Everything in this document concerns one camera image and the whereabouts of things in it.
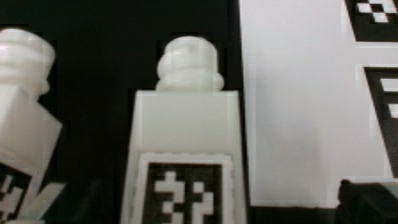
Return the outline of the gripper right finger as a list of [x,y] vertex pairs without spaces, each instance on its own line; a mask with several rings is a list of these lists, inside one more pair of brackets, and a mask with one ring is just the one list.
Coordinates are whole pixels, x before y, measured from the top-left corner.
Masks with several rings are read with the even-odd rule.
[[398,224],[398,182],[341,181],[336,224]]

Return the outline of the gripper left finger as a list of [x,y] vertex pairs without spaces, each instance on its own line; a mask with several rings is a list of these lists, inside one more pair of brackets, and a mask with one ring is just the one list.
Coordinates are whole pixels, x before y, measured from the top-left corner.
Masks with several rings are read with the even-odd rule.
[[30,205],[22,210],[18,218],[11,219],[6,224],[46,224],[45,214],[62,194],[66,186],[66,183],[50,183],[46,185]]

